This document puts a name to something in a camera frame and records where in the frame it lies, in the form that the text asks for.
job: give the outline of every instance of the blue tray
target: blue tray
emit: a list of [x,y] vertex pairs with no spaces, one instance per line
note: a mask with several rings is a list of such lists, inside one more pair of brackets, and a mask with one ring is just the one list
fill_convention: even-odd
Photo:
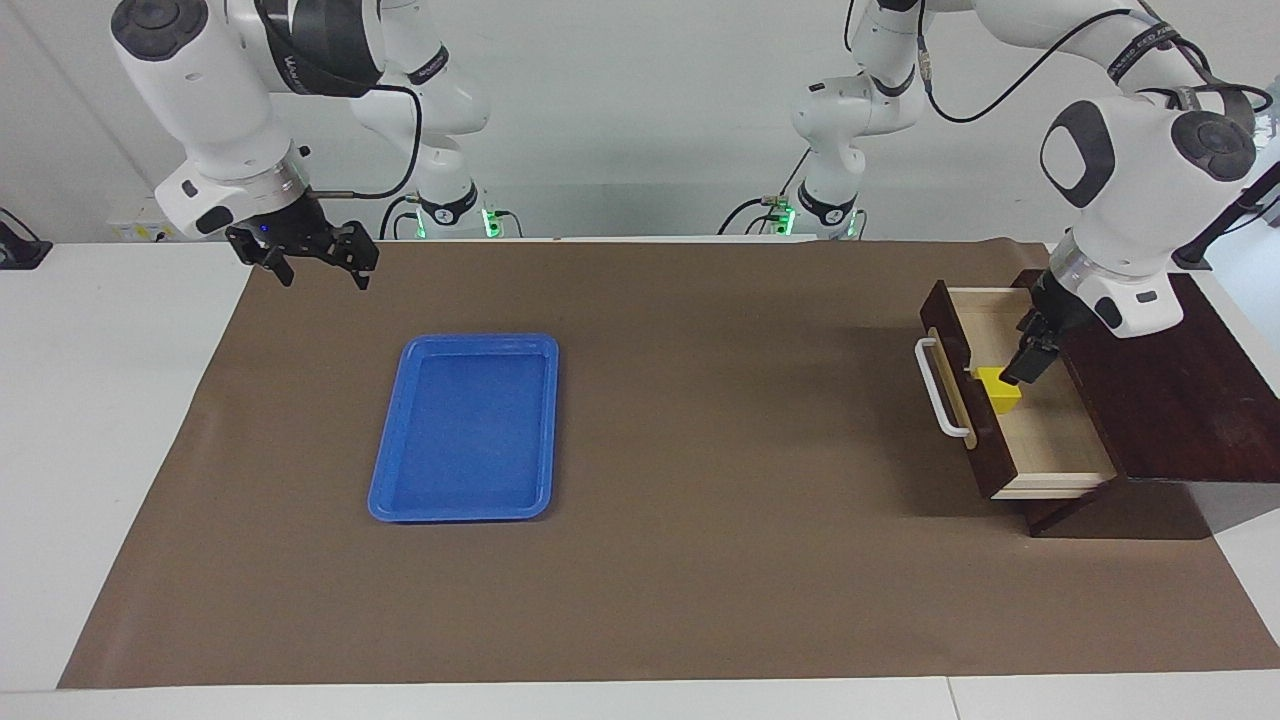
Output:
[[401,355],[369,512],[527,520],[552,498],[559,347],[545,334],[425,336]]

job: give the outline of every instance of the white handle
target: white handle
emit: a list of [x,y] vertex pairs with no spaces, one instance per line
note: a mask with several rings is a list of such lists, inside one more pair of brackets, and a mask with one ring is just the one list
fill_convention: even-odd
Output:
[[933,415],[938,419],[938,428],[950,437],[966,438],[972,434],[972,430],[951,424],[951,418],[947,418],[947,409],[942,406],[942,393],[938,391],[938,380],[934,379],[933,370],[929,369],[929,357],[925,355],[925,348],[933,347],[937,343],[937,338],[932,337],[922,337],[920,342],[915,343],[915,361],[920,365],[920,378],[924,379],[924,389],[929,393],[929,402],[933,404]]

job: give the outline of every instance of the brown table covering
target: brown table covering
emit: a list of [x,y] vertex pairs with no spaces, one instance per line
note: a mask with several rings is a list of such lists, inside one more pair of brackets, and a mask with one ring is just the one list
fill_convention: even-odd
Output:
[[[387,245],[255,273],[63,675],[143,685],[1280,667],[1213,541],[1037,541],[913,343],[1036,246]],[[365,507],[402,346],[561,343],[538,520]]]

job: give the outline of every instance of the power outlet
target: power outlet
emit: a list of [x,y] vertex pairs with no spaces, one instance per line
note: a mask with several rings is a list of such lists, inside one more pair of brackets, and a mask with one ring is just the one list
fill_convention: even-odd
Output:
[[155,197],[145,197],[116,208],[106,220],[115,240],[122,242],[178,242],[186,236],[160,211]]

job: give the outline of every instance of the open drawer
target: open drawer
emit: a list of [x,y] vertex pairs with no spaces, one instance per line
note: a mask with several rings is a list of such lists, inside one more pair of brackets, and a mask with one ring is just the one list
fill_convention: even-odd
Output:
[[1116,470],[1062,364],[1024,386],[1023,400],[1005,415],[996,415],[972,374],[1009,363],[1029,307],[1027,290],[938,282],[920,310],[927,334],[916,359],[938,424],[964,439],[984,497],[1073,500],[1115,479]]

